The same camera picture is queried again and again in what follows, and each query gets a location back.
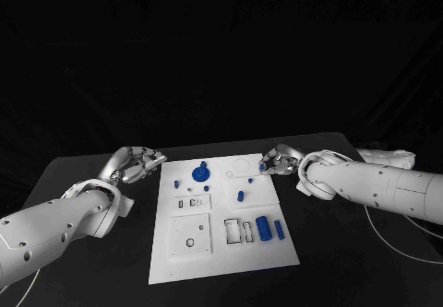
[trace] rectangular hole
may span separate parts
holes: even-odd
[[[247,243],[254,242],[250,222],[243,223],[244,239]]]
[[[224,226],[227,227],[227,243],[241,243],[243,238],[240,236],[239,219],[227,219],[224,221]]]

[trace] blue object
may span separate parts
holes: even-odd
[[[256,219],[256,224],[259,228],[260,240],[269,241],[273,238],[273,234],[270,233],[270,225],[267,223],[266,216],[260,216]]]
[[[278,230],[278,234],[279,234],[279,239],[283,240],[285,239],[285,235],[283,235],[280,221],[275,221],[275,224],[276,224],[276,230]]]
[[[192,178],[197,182],[204,182],[210,178],[210,170],[207,168],[205,161],[201,163],[201,167],[197,168],[192,172]]]
[[[237,199],[237,200],[239,200],[239,201],[243,201],[243,199],[244,199],[244,192],[240,191],[240,192],[239,192],[239,199]]]

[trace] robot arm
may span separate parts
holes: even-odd
[[[146,147],[122,147],[99,179],[77,183],[61,199],[0,219],[0,289],[58,259],[74,240],[106,236],[135,204],[117,184],[139,181],[166,159]]]
[[[275,158],[276,167],[266,169]],[[332,200],[337,194],[355,203],[443,224],[443,175],[353,161],[329,150],[303,154],[280,144],[259,162],[262,174],[299,172],[298,190]]]

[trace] white board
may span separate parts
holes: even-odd
[[[164,163],[151,285],[301,264],[272,176],[260,174],[262,158],[262,154],[254,154]],[[197,182],[192,171],[202,161],[211,175],[205,182]],[[239,191],[244,191],[243,201],[237,200]],[[191,206],[192,199],[200,199],[200,205],[195,202]],[[260,216],[267,217],[270,224],[270,241],[260,240],[256,224]],[[233,219],[237,219],[241,243],[228,244],[226,221]],[[276,231],[278,220],[286,237],[283,240]],[[253,235],[253,242],[246,240],[244,223],[250,223],[247,236]]]

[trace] black tabletop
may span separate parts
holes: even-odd
[[[363,161],[347,137],[321,133],[178,148],[156,148],[169,161],[266,154],[279,144],[306,153],[334,150]],[[96,178],[110,154],[57,158],[24,208],[60,198]],[[161,168],[122,193],[136,199],[126,218],[101,239],[86,237],[42,268],[22,306],[442,306],[443,265],[402,256],[376,235],[363,205],[337,196],[308,197],[299,178],[273,176],[301,265],[149,285]],[[399,214],[370,209],[390,243],[413,256],[443,261],[428,236]],[[35,274],[0,295],[15,306]]]

